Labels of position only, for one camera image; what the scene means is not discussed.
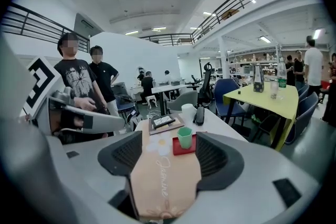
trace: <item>black table leg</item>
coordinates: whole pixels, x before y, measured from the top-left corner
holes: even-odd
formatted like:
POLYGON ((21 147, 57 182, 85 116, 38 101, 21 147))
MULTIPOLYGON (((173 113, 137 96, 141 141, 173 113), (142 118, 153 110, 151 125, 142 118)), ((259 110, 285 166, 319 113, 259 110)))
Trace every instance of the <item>black table leg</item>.
POLYGON ((165 115, 165 113, 164 113, 164 102, 163 102, 163 92, 160 92, 160 110, 161 110, 161 116, 165 115))
POLYGON ((279 125, 278 125, 278 128, 277 128, 277 132, 275 134, 274 140, 271 144, 271 148, 276 148, 277 147, 277 145, 279 143, 279 140, 281 138, 281 135, 284 131, 285 123, 286 123, 286 118, 280 117, 280 122, 279 122, 279 125))
POLYGON ((235 105, 235 99, 231 98, 230 100, 230 105, 229 105, 229 109, 227 111, 226 117, 225 117, 225 123, 229 124, 231 115, 232 115, 232 111, 233 111, 233 106, 235 105))

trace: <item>ceiling light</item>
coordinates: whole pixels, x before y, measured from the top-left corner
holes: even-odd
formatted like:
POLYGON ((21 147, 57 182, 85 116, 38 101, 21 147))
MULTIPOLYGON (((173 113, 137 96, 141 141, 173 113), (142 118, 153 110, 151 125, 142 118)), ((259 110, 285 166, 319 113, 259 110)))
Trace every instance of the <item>ceiling light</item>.
POLYGON ((321 31, 322 31, 322 29, 316 29, 316 30, 315 30, 315 34, 314 34, 313 39, 318 39, 318 37, 319 37, 321 31))
POLYGON ((125 33, 125 35, 132 35, 132 34, 136 34, 138 33, 139 31, 132 31, 132 32, 128 32, 128 33, 125 33))
POLYGON ((207 16, 216 16, 216 14, 210 12, 204 12, 203 14, 207 16))
POLYGON ((152 30, 153 31, 158 31, 158 30, 164 30, 164 29, 166 29, 166 27, 155 27, 152 30))
POLYGON ((263 40, 266 43, 271 43, 271 41, 269 39, 267 39, 266 37, 260 37, 261 40, 263 40))

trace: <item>plastic bottle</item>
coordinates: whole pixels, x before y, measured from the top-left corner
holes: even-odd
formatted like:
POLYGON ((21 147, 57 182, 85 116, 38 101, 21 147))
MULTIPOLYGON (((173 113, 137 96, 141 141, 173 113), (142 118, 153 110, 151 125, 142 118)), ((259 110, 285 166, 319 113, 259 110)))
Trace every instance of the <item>plastic bottle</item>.
POLYGON ((287 85, 287 72, 286 72, 286 65, 283 61, 283 57, 280 58, 279 64, 278 64, 278 83, 279 83, 279 93, 278 97, 280 99, 284 98, 284 91, 287 85))

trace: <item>black hair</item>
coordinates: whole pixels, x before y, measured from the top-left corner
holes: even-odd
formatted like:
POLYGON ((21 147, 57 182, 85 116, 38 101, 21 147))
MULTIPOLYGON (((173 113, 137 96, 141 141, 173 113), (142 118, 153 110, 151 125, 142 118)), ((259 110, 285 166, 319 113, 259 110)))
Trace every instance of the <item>black hair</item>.
POLYGON ((78 41, 78 37, 74 32, 65 33, 63 36, 61 36, 61 38, 57 42, 57 50, 58 50, 59 54, 61 54, 62 56, 63 56, 63 53, 61 51, 60 46, 62 46, 64 41, 68 41, 68 40, 78 41))
POLYGON ((90 49, 90 55, 92 56, 93 53, 94 53, 96 50, 100 51, 100 52, 101 52, 101 55, 103 55, 103 48, 100 47, 100 46, 94 46, 94 47, 92 47, 92 48, 90 49))
POLYGON ((312 36, 307 36, 306 41, 310 47, 315 47, 315 39, 312 36))

